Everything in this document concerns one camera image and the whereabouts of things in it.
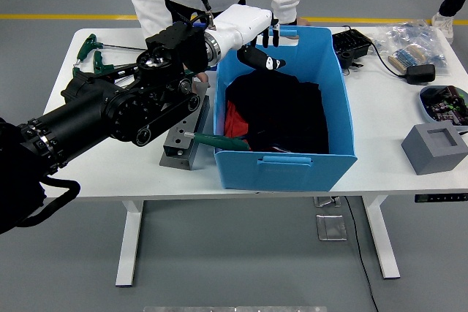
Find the person's left hand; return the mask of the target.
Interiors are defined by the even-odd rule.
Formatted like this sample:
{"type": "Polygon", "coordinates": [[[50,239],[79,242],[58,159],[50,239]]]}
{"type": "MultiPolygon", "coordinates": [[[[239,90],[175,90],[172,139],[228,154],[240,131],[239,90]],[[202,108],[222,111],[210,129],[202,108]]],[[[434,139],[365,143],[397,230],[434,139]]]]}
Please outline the person's left hand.
{"type": "MultiPolygon", "coordinates": [[[[297,17],[293,22],[290,23],[283,23],[282,24],[282,30],[286,30],[291,26],[311,26],[312,24],[305,18],[302,17],[297,17]]],[[[288,38],[291,40],[299,40],[299,35],[297,33],[294,34],[283,34],[282,35],[284,38],[288,38]]]]}

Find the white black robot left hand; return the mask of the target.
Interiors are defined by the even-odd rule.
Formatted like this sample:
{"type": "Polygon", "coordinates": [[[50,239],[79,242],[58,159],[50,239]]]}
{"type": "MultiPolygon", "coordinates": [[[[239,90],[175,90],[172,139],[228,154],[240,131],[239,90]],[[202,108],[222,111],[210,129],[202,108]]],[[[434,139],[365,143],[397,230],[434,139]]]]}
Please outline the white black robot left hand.
{"type": "Polygon", "coordinates": [[[266,9],[234,4],[214,19],[214,29],[205,31],[208,65],[218,64],[230,50],[238,60],[254,69],[277,70],[286,65],[256,48],[257,36],[262,35],[263,46],[269,43],[269,29],[273,26],[273,44],[279,44],[279,26],[272,12],[266,9]]]}

